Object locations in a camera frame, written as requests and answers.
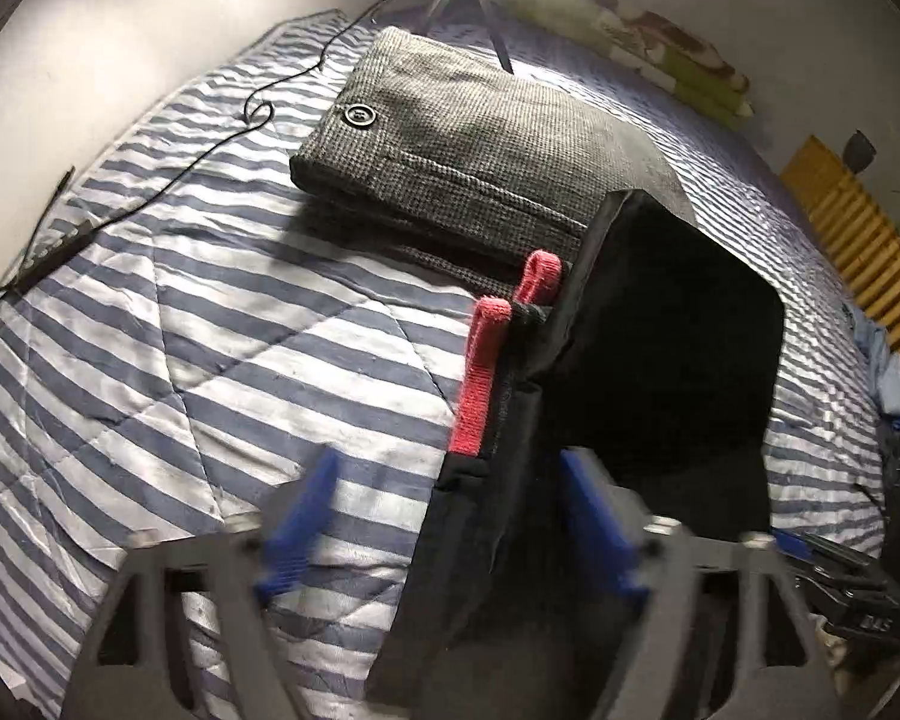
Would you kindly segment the green patterned folded blanket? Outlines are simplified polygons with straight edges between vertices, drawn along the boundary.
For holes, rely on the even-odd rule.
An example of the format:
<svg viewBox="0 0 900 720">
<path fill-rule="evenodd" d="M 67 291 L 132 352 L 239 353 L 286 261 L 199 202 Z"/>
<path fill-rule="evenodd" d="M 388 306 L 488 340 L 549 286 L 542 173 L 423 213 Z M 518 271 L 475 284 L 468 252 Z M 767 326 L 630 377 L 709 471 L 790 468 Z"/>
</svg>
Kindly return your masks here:
<svg viewBox="0 0 900 720">
<path fill-rule="evenodd" d="M 754 115 L 749 78 L 706 39 L 622 0 L 500 0 L 510 15 L 590 49 L 735 130 Z"/>
</svg>

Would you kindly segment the grey folded trousers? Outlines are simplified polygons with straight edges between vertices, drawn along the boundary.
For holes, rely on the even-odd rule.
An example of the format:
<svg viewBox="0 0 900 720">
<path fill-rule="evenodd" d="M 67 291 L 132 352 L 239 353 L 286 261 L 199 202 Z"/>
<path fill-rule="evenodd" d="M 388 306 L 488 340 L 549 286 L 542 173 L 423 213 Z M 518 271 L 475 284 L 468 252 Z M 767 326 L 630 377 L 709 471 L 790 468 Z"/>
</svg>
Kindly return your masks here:
<svg viewBox="0 0 900 720">
<path fill-rule="evenodd" d="M 694 218 L 640 128 L 398 28 L 377 34 L 289 167 L 386 255 L 475 294 L 509 293 L 535 250 L 574 260 L 611 193 Z"/>
</svg>

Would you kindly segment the light blue clothes pile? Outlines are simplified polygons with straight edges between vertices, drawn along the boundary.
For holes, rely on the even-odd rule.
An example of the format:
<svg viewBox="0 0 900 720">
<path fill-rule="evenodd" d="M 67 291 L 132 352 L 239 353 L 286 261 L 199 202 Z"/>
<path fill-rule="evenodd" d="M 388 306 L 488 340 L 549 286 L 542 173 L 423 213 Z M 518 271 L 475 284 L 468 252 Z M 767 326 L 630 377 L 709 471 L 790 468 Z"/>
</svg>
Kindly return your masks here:
<svg viewBox="0 0 900 720">
<path fill-rule="evenodd" d="M 891 349 L 889 332 L 853 302 L 844 304 L 854 343 L 865 359 L 866 387 L 878 411 L 900 419 L 900 354 Z"/>
</svg>

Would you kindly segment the black garment with red loops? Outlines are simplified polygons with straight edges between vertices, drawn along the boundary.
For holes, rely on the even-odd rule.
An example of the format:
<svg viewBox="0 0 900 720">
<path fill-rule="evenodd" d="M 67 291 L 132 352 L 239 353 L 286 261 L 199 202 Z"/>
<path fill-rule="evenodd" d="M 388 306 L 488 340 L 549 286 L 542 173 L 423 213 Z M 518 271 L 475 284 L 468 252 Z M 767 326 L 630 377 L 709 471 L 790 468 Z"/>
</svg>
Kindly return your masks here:
<svg viewBox="0 0 900 720">
<path fill-rule="evenodd" d="M 564 454 L 655 515 L 733 541 L 770 525 L 774 286 L 640 190 L 608 197 L 544 320 L 497 358 L 475 455 L 450 452 L 365 683 L 416 718 L 582 718 L 639 601 L 580 544 Z"/>
</svg>

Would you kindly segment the blue striped quilt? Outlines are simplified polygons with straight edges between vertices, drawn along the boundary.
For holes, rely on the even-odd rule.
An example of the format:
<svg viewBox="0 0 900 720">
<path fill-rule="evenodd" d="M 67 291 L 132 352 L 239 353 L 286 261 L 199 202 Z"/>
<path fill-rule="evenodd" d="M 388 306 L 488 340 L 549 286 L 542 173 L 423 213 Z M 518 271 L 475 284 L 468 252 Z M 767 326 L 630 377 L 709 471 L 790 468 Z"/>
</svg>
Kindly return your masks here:
<svg viewBox="0 0 900 720">
<path fill-rule="evenodd" d="M 109 227 L 0 304 L 0 660 L 46 717 L 133 533 L 212 532 L 326 444 L 334 517 L 279 617 L 312 712 L 368 715 L 473 305 L 302 223 L 290 155 L 372 37 L 287 21 L 162 99 L 48 236 Z"/>
</svg>

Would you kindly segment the dark vase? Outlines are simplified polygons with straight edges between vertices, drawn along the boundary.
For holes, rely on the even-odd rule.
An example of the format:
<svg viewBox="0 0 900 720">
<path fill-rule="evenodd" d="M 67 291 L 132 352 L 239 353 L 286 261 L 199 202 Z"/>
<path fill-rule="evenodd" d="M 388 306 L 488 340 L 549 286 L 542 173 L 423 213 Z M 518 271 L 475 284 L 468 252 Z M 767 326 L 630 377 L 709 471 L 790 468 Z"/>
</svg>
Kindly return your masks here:
<svg viewBox="0 0 900 720">
<path fill-rule="evenodd" d="M 854 176 L 858 176 L 875 161 L 875 156 L 877 156 L 877 149 L 870 142 L 870 138 L 861 130 L 855 130 L 845 142 L 841 160 L 848 171 L 852 172 Z"/>
</svg>

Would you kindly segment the yellow wooden slat headboard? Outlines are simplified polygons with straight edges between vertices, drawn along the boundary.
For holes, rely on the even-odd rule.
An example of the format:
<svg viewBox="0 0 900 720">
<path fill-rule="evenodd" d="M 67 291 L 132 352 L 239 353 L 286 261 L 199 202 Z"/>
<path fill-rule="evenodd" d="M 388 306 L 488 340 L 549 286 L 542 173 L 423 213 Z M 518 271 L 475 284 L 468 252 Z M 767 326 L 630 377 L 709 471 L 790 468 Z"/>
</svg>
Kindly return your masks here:
<svg viewBox="0 0 900 720">
<path fill-rule="evenodd" d="M 820 138 L 806 138 L 781 179 L 855 304 L 900 354 L 900 234 L 889 216 Z"/>
</svg>

